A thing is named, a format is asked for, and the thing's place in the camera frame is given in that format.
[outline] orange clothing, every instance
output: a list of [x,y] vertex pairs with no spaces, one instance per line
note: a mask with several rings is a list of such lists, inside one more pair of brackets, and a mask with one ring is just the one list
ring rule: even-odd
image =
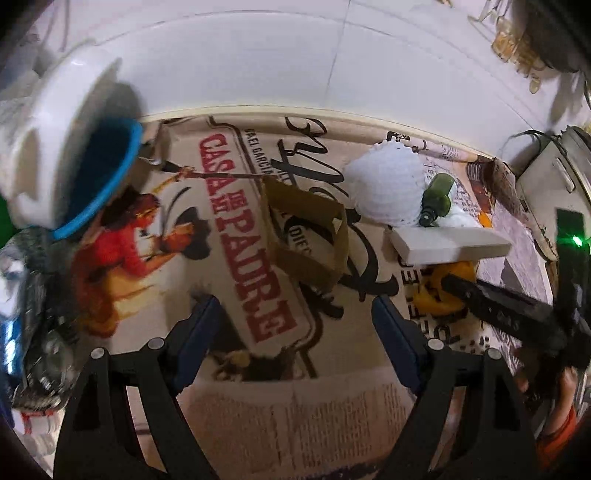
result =
[[552,435],[538,439],[538,457],[543,469],[547,469],[556,460],[556,457],[572,437],[576,427],[577,416],[574,413],[574,407],[570,407],[569,418],[560,427],[560,430]]

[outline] small green bottle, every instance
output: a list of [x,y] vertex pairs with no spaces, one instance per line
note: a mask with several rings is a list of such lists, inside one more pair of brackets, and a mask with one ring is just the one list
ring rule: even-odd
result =
[[427,190],[423,192],[423,208],[418,220],[421,226],[430,226],[438,217],[445,217],[452,207],[457,194],[456,181],[447,173],[433,177]]

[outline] open cardboard frame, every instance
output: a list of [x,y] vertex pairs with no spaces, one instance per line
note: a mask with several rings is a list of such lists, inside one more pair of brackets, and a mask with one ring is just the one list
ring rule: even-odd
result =
[[[265,178],[262,181],[261,209],[267,237],[267,253],[271,263],[302,283],[316,287],[322,292],[330,291],[347,268],[349,228],[345,207],[336,200],[300,190],[272,178]],[[333,239],[332,264],[327,265],[291,249],[276,235],[270,209],[298,216],[326,228]],[[335,229],[333,224],[335,219],[340,220],[338,229]]]

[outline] yellow object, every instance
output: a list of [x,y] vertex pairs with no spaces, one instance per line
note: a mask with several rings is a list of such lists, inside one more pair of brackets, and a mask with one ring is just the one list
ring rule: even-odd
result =
[[[464,302],[441,287],[441,279],[448,274],[476,283],[476,273],[472,262],[456,262],[436,266],[432,275],[421,283],[418,291],[413,295],[413,302],[419,313],[440,316],[459,312],[464,308]],[[435,290],[439,299],[431,295],[429,290]]]
[[484,227],[484,228],[492,228],[492,222],[491,219],[489,218],[489,216],[487,214],[485,214],[483,211],[480,211],[480,213],[478,214],[478,221],[480,222],[480,224]]

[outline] white shell-shaped object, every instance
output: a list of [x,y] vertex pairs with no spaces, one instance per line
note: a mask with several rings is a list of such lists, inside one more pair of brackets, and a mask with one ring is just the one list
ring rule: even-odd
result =
[[392,226],[418,224],[425,175],[411,148],[395,141],[375,144],[343,174],[361,215]]

